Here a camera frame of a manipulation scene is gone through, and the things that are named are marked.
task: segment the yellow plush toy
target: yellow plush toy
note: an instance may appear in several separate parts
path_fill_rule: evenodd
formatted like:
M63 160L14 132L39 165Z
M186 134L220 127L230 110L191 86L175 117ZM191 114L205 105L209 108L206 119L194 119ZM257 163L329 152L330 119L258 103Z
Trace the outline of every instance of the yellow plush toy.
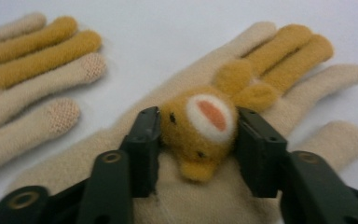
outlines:
M332 55L324 37L305 26L288 25L258 49L221 67L210 86L183 92L161 105L162 141L179 160L182 175L210 180L236 137L236 106L266 110Z

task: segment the white surface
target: white surface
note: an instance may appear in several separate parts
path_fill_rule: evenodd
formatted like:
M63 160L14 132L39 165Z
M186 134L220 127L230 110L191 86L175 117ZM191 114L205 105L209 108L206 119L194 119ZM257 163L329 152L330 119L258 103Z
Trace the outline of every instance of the white surface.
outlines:
M274 21L279 27L308 25L335 46L335 57L324 66L358 63L358 1L0 0L0 24L33 11L46 14L48 21L71 15L100 33L109 72L92 86L60 94L76 99L81 120L62 138L2 167L0 199L23 170L109 126L159 83L256 21ZM358 125L358 86L322 100L289 140L298 143L332 119ZM358 161L340 175L358 189Z

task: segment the knit glove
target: knit glove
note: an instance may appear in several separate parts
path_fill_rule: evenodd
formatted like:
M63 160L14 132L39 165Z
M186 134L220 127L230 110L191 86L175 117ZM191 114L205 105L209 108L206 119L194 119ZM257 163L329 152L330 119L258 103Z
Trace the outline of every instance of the knit glove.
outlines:
M139 111L161 105L180 92L210 84L222 65L239 59L275 35L273 23L256 23L150 92L111 128L26 171L9 189L41 185L56 194L87 178L98 154L119 148ZM287 136L319 99L355 83L357 65L328 68L296 84L263 116ZM339 169L358 157L358 128L343 121L333 122L298 148L322 155ZM271 223L279 217L277 200L254 198L232 156L223 161L206 184L184 180L170 151L162 151L158 160L157 192L146 199L134 199L135 223Z
M70 99L53 100L14 119L24 108L91 83L105 68L102 56L93 53L101 46L99 35L77 32L71 17L45 23L44 15L34 13L0 26L0 165L66 133L79 116Z

